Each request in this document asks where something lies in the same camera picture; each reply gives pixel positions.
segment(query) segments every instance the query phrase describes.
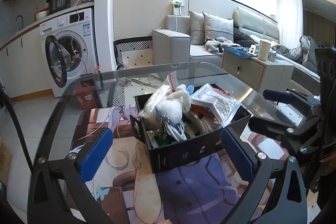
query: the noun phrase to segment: sofa armrest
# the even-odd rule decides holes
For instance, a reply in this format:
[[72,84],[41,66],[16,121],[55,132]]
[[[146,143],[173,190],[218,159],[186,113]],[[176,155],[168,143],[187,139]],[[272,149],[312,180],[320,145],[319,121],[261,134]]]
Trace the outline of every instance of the sofa armrest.
[[190,36],[168,30],[153,30],[153,65],[189,62]]

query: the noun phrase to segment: open black box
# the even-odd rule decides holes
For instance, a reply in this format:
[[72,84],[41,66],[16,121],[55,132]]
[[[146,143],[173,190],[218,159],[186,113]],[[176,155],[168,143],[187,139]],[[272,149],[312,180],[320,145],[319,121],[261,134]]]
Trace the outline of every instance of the open black box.
[[[138,112],[143,109],[151,95],[152,94],[145,94],[134,97]],[[230,127],[232,127],[238,135],[241,135],[250,117],[251,113],[244,106],[240,106],[230,123]],[[146,146],[154,173],[167,171],[200,160],[223,149],[221,144],[222,128],[186,141],[153,148],[143,118],[140,117],[140,121],[138,121],[131,117],[131,124],[134,136]]]

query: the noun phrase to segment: faucet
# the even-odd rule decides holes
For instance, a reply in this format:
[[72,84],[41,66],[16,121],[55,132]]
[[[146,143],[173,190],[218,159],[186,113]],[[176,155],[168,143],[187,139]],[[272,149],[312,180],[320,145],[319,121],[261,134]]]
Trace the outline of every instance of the faucet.
[[15,21],[17,21],[17,19],[19,18],[19,17],[21,17],[21,30],[23,30],[23,17],[22,17],[22,15],[18,15],[17,17],[16,17],[16,20]]

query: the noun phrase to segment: black jacket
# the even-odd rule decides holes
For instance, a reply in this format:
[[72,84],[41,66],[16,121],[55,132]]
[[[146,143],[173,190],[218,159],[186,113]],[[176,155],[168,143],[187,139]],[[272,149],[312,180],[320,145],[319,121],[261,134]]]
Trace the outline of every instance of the black jacket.
[[239,30],[239,25],[235,21],[233,21],[233,42],[248,48],[251,47],[252,44],[254,45],[258,44],[247,34],[241,32]]

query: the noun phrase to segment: metal screw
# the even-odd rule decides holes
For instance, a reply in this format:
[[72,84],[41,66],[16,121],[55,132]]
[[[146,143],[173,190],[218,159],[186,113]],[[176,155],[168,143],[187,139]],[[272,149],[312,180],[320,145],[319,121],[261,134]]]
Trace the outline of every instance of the metal screw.
[[261,160],[266,159],[266,154],[264,152],[259,152],[258,153],[258,158],[260,158]]
[[289,161],[292,163],[296,163],[296,158],[294,156],[289,156]]
[[37,162],[38,162],[39,164],[42,164],[42,163],[45,162],[45,158],[43,158],[43,157],[38,158]]
[[69,160],[74,160],[75,158],[77,158],[77,154],[72,152],[72,153],[68,154],[67,158]]

